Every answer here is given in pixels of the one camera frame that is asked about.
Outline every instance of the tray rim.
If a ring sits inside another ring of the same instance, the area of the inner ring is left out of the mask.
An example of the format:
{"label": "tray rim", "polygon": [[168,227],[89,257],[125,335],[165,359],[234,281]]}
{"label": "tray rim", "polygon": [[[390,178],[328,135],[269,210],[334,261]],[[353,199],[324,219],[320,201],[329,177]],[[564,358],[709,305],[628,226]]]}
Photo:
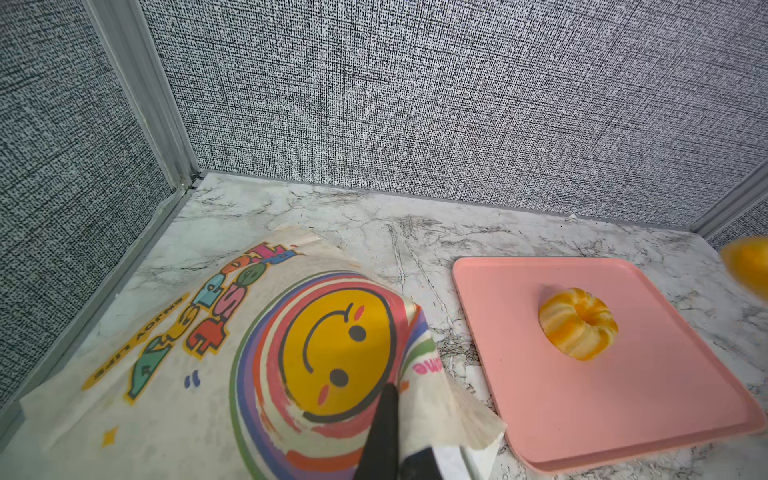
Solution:
{"label": "tray rim", "polygon": [[[704,340],[699,336],[696,330],[694,330],[693,327],[691,327],[690,324],[685,320],[685,318],[683,318],[683,316],[680,315],[677,309],[669,302],[669,300],[667,300],[664,294],[661,291],[659,291],[656,285],[645,275],[645,273],[643,273],[643,271],[640,270],[640,268],[634,263],[622,258],[576,257],[576,256],[574,257],[539,257],[539,256],[525,256],[525,255],[506,256],[506,257],[473,256],[473,257],[458,258],[453,263],[453,267],[451,268],[452,279],[453,279],[454,286],[456,288],[456,295],[458,296],[458,300],[462,306],[462,311],[465,315],[465,318],[467,321],[467,327],[469,328],[469,332],[472,335],[473,342],[475,341],[475,334],[472,331],[472,323],[469,320],[469,315],[467,314],[467,311],[464,305],[464,300],[462,299],[461,290],[459,289],[459,286],[458,286],[458,281],[456,277],[457,268],[458,269],[465,268],[464,266],[465,263],[473,263],[473,261],[476,261],[476,260],[493,260],[493,259],[499,259],[499,260],[537,259],[537,260],[545,260],[545,261],[565,261],[568,263],[583,263],[583,262],[589,262],[591,260],[600,260],[601,262],[616,263],[616,266],[628,268],[632,270],[633,273],[637,275],[641,279],[641,281],[645,284],[645,286],[650,290],[651,294],[653,294],[655,297],[661,300],[660,303],[663,305],[663,307],[666,310],[670,312],[675,323],[677,323],[682,328],[686,337],[690,341],[692,341],[700,351],[702,351],[702,353],[707,358],[707,360],[713,364],[713,367],[715,368],[715,370],[718,371],[718,373],[723,377],[723,379],[729,385],[731,385],[731,387],[736,391],[736,393],[740,397],[742,397],[742,400],[750,405],[752,410],[752,418],[750,418],[746,422],[739,423],[736,425],[730,425],[730,426],[721,427],[718,429],[704,430],[701,432],[688,433],[685,435],[679,435],[676,437],[657,440],[653,442],[641,443],[636,445],[628,445],[625,447],[620,447],[618,449],[601,450],[599,452],[592,452],[586,455],[558,458],[558,459],[549,460],[546,462],[531,462],[524,456],[520,455],[517,449],[515,448],[513,442],[509,438],[508,433],[505,432],[504,435],[507,439],[507,443],[509,444],[509,448],[515,454],[515,457],[521,462],[523,462],[529,468],[535,470],[536,472],[545,473],[545,474],[576,472],[576,471],[581,471],[585,469],[595,468],[602,465],[613,465],[615,463],[623,462],[633,458],[638,458],[644,455],[657,454],[662,452],[672,452],[672,451],[677,451],[680,449],[692,447],[695,445],[702,445],[702,444],[711,443],[711,442],[715,442],[723,439],[733,438],[736,436],[758,433],[766,429],[766,426],[768,425],[768,419],[766,419],[766,414],[763,411],[763,407],[758,403],[758,401],[744,387],[742,382],[728,369],[728,367],[726,367],[720,361],[720,359],[717,358],[717,355],[715,355],[715,353],[712,351],[709,345],[707,345],[707,343],[704,342]],[[480,366],[482,367],[483,376],[485,377],[485,383],[488,385],[488,391],[491,393],[491,397],[494,400],[494,404],[495,404],[495,395],[493,393],[493,387],[491,385],[491,382],[488,380],[488,375],[485,372],[485,367],[482,360],[482,352],[480,351],[480,348],[477,346],[477,343],[475,343],[475,348],[478,351],[478,358],[480,359]]]}

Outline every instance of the gray fabric panel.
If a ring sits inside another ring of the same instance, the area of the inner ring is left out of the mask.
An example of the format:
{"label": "gray fabric panel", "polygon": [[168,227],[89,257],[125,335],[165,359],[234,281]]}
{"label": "gray fabric panel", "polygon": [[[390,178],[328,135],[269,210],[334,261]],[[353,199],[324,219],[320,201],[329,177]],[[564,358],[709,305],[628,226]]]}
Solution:
{"label": "gray fabric panel", "polygon": [[744,212],[708,241],[715,250],[720,250],[737,238],[761,235],[768,236],[768,197]]}
{"label": "gray fabric panel", "polygon": [[171,189],[80,0],[0,25],[1,406]]}
{"label": "gray fabric panel", "polygon": [[141,0],[200,166],[688,227],[768,151],[768,5]]}

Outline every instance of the yellow orange fruit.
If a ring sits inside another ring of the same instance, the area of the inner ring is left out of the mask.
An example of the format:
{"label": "yellow orange fruit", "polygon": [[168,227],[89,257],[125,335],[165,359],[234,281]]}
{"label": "yellow orange fruit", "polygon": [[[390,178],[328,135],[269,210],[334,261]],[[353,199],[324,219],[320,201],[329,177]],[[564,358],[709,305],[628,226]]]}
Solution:
{"label": "yellow orange fruit", "polygon": [[552,345],[579,360],[593,359],[619,333],[605,303],[580,288],[547,300],[538,311],[538,322]]}
{"label": "yellow orange fruit", "polygon": [[768,237],[747,237],[729,243],[720,251],[733,278],[768,300]]}

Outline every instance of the yellow sparkle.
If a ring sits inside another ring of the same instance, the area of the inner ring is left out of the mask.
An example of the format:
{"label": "yellow sparkle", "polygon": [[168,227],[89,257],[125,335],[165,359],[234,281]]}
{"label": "yellow sparkle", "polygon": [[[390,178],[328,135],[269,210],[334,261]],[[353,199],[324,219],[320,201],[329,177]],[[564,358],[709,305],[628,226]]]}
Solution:
{"label": "yellow sparkle", "polygon": [[104,448],[107,445],[114,445],[114,436],[118,434],[118,428],[114,427],[109,432],[104,433],[104,441],[101,443],[101,447]]}

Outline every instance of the white marble table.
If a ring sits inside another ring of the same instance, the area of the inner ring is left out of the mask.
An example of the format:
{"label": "white marble table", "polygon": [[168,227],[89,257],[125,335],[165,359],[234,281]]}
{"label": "white marble table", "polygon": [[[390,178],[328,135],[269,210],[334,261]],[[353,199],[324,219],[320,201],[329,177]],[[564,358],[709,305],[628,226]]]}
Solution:
{"label": "white marble table", "polygon": [[[720,360],[768,408],[768,310],[725,273],[694,233],[388,194],[208,174],[81,346],[283,224],[342,247],[424,309],[447,371],[492,401],[451,277],[466,256],[619,257],[658,286]],[[768,435],[718,442],[569,478],[756,478]],[[492,478],[544,478],[502,443]]]}

